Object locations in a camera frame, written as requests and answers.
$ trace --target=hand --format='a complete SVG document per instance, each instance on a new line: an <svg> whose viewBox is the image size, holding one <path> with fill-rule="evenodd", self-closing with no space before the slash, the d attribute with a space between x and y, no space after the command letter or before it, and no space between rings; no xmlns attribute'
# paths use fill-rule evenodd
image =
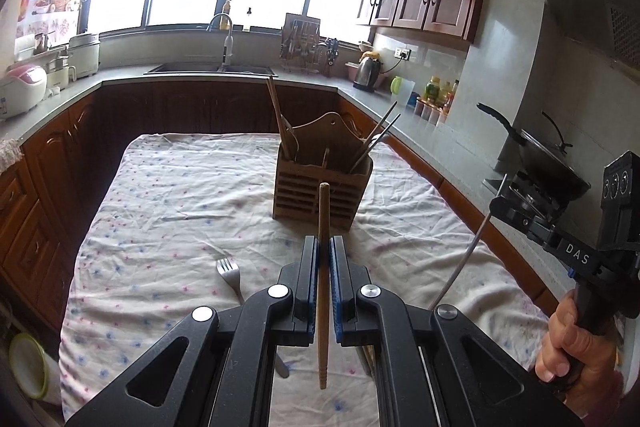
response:
<svg viewBox="0 0 640 427"><path fill-rule="evenodd" d="M580 377L566 394L566 405L584 416L609 391L616 363L616 344L575 325L578 310L571 290L549 318L549 331L542 338L536 360L536 374L549 382L569 372L566 353L584 363Z"/></svg>

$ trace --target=kitchen sink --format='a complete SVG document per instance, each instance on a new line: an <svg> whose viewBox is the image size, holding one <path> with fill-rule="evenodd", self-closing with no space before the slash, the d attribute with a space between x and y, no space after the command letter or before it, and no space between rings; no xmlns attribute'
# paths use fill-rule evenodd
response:
<svg viewBox="0 0 640 427"><path fill-rule="evenodd" d="M209 73L220 75L241 76L268 76L273 73L271 68L259 68L257 66L222 66L214 62L169 62L157 68L147 71L145 74L158 73Z"/></svg>

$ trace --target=rice cooker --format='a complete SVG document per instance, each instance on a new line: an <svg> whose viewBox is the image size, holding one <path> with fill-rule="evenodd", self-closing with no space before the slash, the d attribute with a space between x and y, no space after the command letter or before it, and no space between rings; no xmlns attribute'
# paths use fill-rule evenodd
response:
<svg viewBox="0 0 640 427"><path fill-rule="evenodd" d="M27 112L42 100L47 90L47 73L28 64L9 71L0 80L0 120Z"/></svg>
<svg viewBox="0 0 640 427"><path fill-rule="evenodd" d="M98 72L100 38L97 33L81 33L69 39L69 66L76 68L78 78Z"/></svg>

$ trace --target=faucet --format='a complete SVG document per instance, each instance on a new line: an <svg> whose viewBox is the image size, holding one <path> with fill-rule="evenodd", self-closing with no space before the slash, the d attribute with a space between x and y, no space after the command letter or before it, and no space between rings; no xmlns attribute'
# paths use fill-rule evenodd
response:
<svg viewBox="0 0 640 427"><path fill-rule="evenodd" d="M229 35L225 37L225 48L222 51L222 65L230 66L231 65L231 55L233 55L233 47L234 47L234 38L231 36L231 30L234 28L234 23L231 20L231 17L227 13L220 12L216 13L211 19L209 26L207 26L207 31L210 32L213 30L213 21L218 17L226 17L229 20Z"/></svg>

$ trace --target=metal fork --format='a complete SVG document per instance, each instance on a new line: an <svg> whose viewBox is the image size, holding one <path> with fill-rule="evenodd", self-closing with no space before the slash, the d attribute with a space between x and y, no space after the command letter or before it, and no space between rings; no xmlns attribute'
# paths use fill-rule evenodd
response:
<svg viewBox="0 0 640 427"><path fill-rule="evenodd" d="M240 268L238 267L238 264L236 264L233 259L225 257L216 261L216 268L218 269L220 277L222 277L231 289L236 292L236 296L238 296L240 304L244 304L244 297L242 297L242 292L240 290ZM276 353L274 366L276 368L276 372L282 378L289 378L289 368L284 365L284 362L278 353Z"/></svg>

